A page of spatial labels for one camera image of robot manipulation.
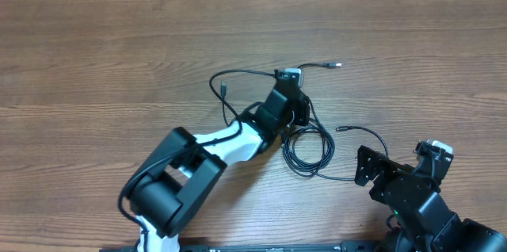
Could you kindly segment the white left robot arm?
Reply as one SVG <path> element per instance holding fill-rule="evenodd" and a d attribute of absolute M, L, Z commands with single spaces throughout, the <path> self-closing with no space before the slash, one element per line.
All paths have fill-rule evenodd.
<path fill-rule="evenodd" d="M 265 152 L 290 125 L 309 122 L 310 99 L 300 87 L 277 82 L 265 101 L 239 114 L 225 129 L 193 135 L 173 129 L 120 191 L 139 225 L 137 251 L 177 251 L 177 236 L 197 214 L 224 170 Z"/>

